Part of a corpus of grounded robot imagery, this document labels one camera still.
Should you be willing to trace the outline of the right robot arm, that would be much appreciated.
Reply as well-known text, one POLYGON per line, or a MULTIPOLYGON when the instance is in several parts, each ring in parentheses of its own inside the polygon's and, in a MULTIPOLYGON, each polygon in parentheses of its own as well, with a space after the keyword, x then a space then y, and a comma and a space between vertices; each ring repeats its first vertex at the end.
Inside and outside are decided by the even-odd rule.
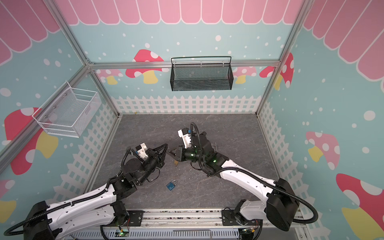
POLYGON ((307 201, 295 195, 284 179, 274 181, 242 168, 227 156, 218 153, 195 123, 178 131, 183 145, 168 154, 177 162, 198 163, 198 171, 207 177, 230 181, 257 197, 257 201, 241 200, 234 210, 237 222, 243 225, 251 220, 268 220, 282 231, 292 223, 312 224, 319 219, 318 211, 307 201))

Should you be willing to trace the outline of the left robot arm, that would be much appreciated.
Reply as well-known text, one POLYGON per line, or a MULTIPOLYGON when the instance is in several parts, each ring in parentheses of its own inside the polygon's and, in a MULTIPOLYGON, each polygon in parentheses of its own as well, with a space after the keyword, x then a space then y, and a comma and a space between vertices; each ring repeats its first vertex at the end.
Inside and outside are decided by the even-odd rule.
POLYGON ((25 240, 60 240, 93 226, 126 226, 131 218, 122 201, 164 166, 167 150, 168 144, 154 149, 145 149, 145 144, 137 150, 127 148, 120 171, 106 184, 56 204, 39 202, 24 221, 5 230, 4 235, 22 235, 25 240))

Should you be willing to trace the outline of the large blue padlock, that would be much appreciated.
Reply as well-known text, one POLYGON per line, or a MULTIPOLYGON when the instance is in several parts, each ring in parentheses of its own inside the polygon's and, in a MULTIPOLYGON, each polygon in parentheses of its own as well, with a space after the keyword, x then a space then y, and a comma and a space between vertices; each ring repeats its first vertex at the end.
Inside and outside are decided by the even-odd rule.
POLYGON ((169 191, 173 190, 177 186, 178 182, 176 180, 171 181, 166 185, 169 191))

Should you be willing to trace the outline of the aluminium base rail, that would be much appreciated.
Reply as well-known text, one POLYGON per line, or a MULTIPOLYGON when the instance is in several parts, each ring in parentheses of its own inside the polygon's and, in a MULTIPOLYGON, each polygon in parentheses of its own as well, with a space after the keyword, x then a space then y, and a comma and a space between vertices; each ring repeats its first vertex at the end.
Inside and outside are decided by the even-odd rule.
MULTIPOLYGON (((126 228, 221 228, 223 209, 143 209, 144 218, 140 227, 126 228)), ((60 237, 67 236, 85 229, 103 226, 104 228, 118 228, 111 225, 117 217, 111 206, 100 207, 88 213, 76 217, 70 211, 63 214, 48 217, 52 222, 49 227, 52 230, 61 229, 60 237)))

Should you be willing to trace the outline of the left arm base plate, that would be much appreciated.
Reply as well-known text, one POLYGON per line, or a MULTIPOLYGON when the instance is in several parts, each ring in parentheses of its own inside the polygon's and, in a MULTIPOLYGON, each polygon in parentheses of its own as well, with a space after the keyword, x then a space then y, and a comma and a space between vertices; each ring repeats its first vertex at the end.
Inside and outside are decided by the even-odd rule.
POLYGON ((114 227, 140 227, 144 218, 144 211, 129 210, 123 215, 115 217, 111 225, 114 227))

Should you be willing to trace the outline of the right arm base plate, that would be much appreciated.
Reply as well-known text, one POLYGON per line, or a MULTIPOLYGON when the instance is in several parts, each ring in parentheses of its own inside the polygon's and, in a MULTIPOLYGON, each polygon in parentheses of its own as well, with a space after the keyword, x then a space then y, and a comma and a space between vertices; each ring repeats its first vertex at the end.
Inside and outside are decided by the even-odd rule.
POLYGON ((221 214, 223 226, 259 226, 261 223, 260 220, 247 220, 240 213, 230 208, 223 209, 221 214))

